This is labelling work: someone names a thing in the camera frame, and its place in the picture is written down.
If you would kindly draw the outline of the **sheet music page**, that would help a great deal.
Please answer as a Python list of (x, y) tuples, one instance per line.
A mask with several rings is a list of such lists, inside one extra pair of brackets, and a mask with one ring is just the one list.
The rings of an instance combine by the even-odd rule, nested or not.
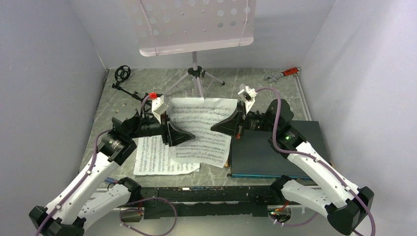
[(171, 159), (161, 136), (139, 138), (133, 174), (136, 176), (184, 175), (200, 170), (199, 163), (179, 163)]
[(232, 115), (236, 105), (236, 99), (228, 98), (172, 98), (169, 118), (195, 139), (171, 147), (169, 155), (179, 163), (204, 163), (223, 168), (229, 157), (231, 137), (211, 131), (211, 127)]

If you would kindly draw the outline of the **lilac music stand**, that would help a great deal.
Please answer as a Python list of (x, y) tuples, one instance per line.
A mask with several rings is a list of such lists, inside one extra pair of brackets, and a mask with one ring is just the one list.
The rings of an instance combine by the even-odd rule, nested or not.
[(203, 97), (200, 51), (254, 41), (255, 0), (124, 0), (144, 57), (191, 53), (190, 75)]

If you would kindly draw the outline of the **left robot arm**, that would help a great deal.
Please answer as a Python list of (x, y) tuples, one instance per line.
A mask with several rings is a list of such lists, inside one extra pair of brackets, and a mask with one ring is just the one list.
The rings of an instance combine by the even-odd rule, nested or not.
[(90, 161), (73, 181), (46, 206), (35, 206), (29, 217), (36, 227), (35, 235), (82, 236), (98, 219), (114, 208), (136, 206), (144, 201), (141, 186), (129, 177), (91, 200), (92, 194), (107, 177), (117, 170), (136, 149), (135, 138), (159, 136), (163, 144), (174, 147), (195, 139), (169, 119), (166, 113), (159, 118), (138, 111), (133, 117), (112, 118), (113, 128), (95, 138)]

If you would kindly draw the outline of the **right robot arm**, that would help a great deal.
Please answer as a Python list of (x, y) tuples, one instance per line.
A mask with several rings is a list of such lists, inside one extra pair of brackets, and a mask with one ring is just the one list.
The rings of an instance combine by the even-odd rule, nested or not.
[(314, 190), (289, 176), (281, 176), (271, 187), (271, 198), (277, 204), (296, 202), (327, 219), (339, 233), (359, 235), (357, 226), (365, 217), (371, 222), (371, 235), (376, 233), (370, 208), (374, 192), (358, 187), (336, 171), (291, 124), (294, 114), (284, 99), (273, 100), (265, 113), (251, 112), (247, 101), (238, 101), (235, 111), (213, 125), (211, 131), (240, 139), (246, 130), (270, 131), (271, 148), (288, 162), (303, 170), (320, 188)]

